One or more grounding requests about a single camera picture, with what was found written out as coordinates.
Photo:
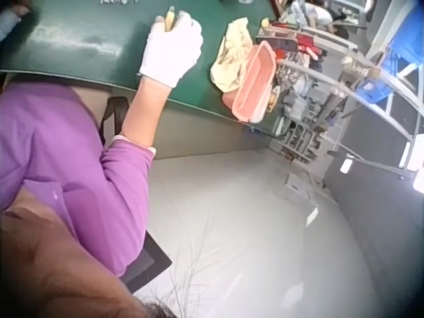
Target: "gloved hand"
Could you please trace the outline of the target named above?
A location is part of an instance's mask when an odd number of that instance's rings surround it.
[[[165,19],[156,17],[139,73],[174,88],[195,66],[202,44],[201,26],[188,13],[180,11],[170,32],[165,31]]]

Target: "pink plastic container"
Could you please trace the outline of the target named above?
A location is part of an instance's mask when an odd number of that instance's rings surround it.
[[[254,45],[248,56],[246,77],[239,89],[224,93],[224,104],[239,120],[248,123],[268,92],[276,73],[276,55],[266,41]]]

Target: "person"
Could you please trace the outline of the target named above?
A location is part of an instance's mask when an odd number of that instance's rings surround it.
[[[333,25],[335,21],[345,20],[346,15],[337,14],[334,10],[327,8],[325,0],[309,0],[304,6],[301,6],[297,0],[290,0],[286,6],[290,14],[282,22],[295,23],[302,27],[322,28],[341,38],[349,39],[349,33],[345,27]]]
[[[6,87],[0,98],[2,274],[11,293],[42,317],[174,317],[135,301],[118,277],[142,250],[161,112],[202,43],[201,26],[188,13],[179,13],[170,32],[156,18],[137,93],[121,134],[106,149],[69,87]]]
[[[30,13],[28,0],[14,1],[0,12],[0,42]]]

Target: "green work table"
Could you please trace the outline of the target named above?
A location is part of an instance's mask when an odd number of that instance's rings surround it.
[[[215,61],[229,22],[248,17],[252,36],[264,17],[275,17],[269,0],[249,5],[237,0],[32,0],[33,12],[4,41],[0,71],[48,74],[136,89],[146,39],[154,18],[169,6],[185,10],[203,28],[197,65],[180,81],[170,99],[189,107],[235,119],[211,83]],[[272,133],[276,114],[258,128]]]

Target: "blue object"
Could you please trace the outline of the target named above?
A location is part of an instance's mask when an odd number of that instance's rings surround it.
[[[390,75],[396,76],[398,73],[398,55],[390,51],[382,62],[381,68]],[[375,104],[385,99],[393,90],[389,85],[378,79],[368,79],[356,89],[356,93],[371,104]]]
[[[409,63],[424,63],[423,5],[418,3],[396,32],[390,48]]]

